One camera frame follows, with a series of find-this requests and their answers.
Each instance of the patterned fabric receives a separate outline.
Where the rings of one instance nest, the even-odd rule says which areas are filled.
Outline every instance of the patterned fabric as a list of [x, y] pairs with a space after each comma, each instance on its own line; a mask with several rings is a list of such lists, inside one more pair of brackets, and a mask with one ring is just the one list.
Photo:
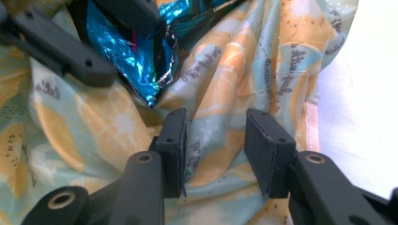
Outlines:
[[[77, 37], [63, 3], [47, 2], [57, 8], [54, 21]], [[273, 114], [298, 150], [318, 151], [316, 79], [344, 45], [357, 4], [245, 1], [196, 43], [153, 109], [121, 82], [85, 86], [0, 47], [0, 224], [20, 224], [56, 188], [92, 193], [119, 178], [165, 115], [182, 107], [188, 198], [165, 201], [166, 223], [283, 224], [287, 200], [261, 196], [241, 151], [245, 112]]]

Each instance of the white surface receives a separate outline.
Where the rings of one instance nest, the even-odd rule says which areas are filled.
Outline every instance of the white surface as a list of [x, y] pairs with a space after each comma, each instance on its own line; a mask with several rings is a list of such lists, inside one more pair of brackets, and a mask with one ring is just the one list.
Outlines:
[[319, 76], [322, 153], [386, 199], [398, 187], [398, 1], [360, 1], [347, 42]]

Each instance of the round joint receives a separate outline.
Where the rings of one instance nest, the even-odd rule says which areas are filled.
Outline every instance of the round joint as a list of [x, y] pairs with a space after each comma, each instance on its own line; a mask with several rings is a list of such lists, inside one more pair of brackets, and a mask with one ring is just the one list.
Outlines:
[[138, 158], [136, 158], [135, 160], [138, 163], [145, 164], [145, 163], [151, 162], [153, 160], [153, 157], [151, 154], [145, 153], [145, 154], [139, 156]]
[[66, 190], [53, 196], [48, 203], [48, 207], [49, 209], [53, 210], [61, 209], [73, 203], [75, 199], [76, 199], [75, 193]]
[[316, 155], [316, 154], [307, 155], [305, 158], [307, 160], [309, 160], [310, 162], [315, 163], [315, 164], [323, 164], [323, 163], [325, 163], [325, 159], [320, 157], [319, 155]]

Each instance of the cloth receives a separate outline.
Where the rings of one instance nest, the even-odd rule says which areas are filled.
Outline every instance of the cloth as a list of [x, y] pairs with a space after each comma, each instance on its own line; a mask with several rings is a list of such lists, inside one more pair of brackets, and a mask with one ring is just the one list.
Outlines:
[[[8, 7], [28, 4], [16, 2]], [[78, 37], [64, 2], [30, 2]], [[262, 197], [241, 151], [245, 113], [271, 113], [299, 151], [319, 151], [316, 79], [343, 47], [357, 5], [245, 1], [194, 45], [152, 109], [121, 81], [85, 86], [0, 47], [0, 224], [20, 224], [56, 188], [92, 193], [113, 182], [129, 156], [148, 149], [166, 114], [183, 107], [188, 197], [165, 201], [166, 223], [284, 224], [288, 201]]]

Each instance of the black object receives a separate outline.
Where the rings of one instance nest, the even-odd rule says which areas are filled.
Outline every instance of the black object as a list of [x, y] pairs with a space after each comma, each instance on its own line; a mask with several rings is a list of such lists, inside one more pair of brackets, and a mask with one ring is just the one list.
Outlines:
[[93, 0], [103, 12], [118, 18], [128, 28], [148, 36], [161, 21], [154, 0]]
[[185, 195], [186, 131], [186, 110], [170, 112], [161, 135], [149, 151], [129, 158], [120, 180], [89, 196], [83, 187], [56, 189], [38, 202], [23, 224], [164, 224], [163, 198]]
[[59, 75], [68, 72], [84, 84], [106, 87], [117, 69], [34, 9], [13, 17], [0, 2], [0, 44], [15, 45]]
[[297, 152], [292, 137], [266, 112], [247, 111], [244, 150], [263, 195], [285, 198], [296, 225], [398, 224], [398, 189], [390, 201], [351, 185], [320, 153]]

